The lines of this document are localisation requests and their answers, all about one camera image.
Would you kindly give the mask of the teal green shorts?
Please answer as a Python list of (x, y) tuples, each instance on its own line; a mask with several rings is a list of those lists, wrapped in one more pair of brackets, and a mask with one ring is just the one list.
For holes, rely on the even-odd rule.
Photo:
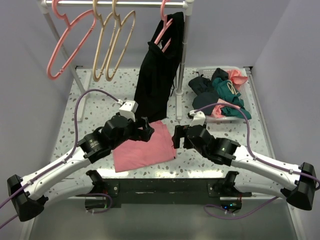
[(242, 111), (248, 120), (252, 118), (251, 114), (245, 109), (244, 101), (240, 98), (241, 93), (236, 90), (231, 80), (222, 80), (217, 77), (213, 80), (212, 86), (219, 95), (219, 103), (228, 103), (235, 106), (216, 105), (212, 111), (212, 115), (215, 118), (236, 117), (244, 119), (238, 109)]

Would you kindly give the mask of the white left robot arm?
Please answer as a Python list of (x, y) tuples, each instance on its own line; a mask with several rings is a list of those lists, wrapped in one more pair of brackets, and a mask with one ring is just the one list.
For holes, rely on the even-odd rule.
[(8, 199), (16, 211), (16, 218), (21, 222), (35, 218), (45, 209), (49, 201), (45, 193), (55, 184), (107, 157), (127, 140), (148, 142), (154, 131), (146, 117), (133, 120), (116, 114), (104, 126), (78, 140), (56, 161), (23, 177), (12, 175), (7, 179)]

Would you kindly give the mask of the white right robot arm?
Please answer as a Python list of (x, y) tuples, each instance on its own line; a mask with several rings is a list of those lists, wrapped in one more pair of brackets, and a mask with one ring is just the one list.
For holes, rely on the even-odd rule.
[(262, 193), (286, 200), (290, 205), (310, 211), (317, 189), (316, 171), (307, 162), (301, 165), (281, 162), (256, 154), (248, 146), (228, 138), (215, 138), (204, 125), (177, 125), (172, 137), (173, 147), (194, 149), (217, 165), (244, 169), (267, 179), (267, 183), (230, 179), (223, 183), (223, 192), (230, 197), (239, 193)]

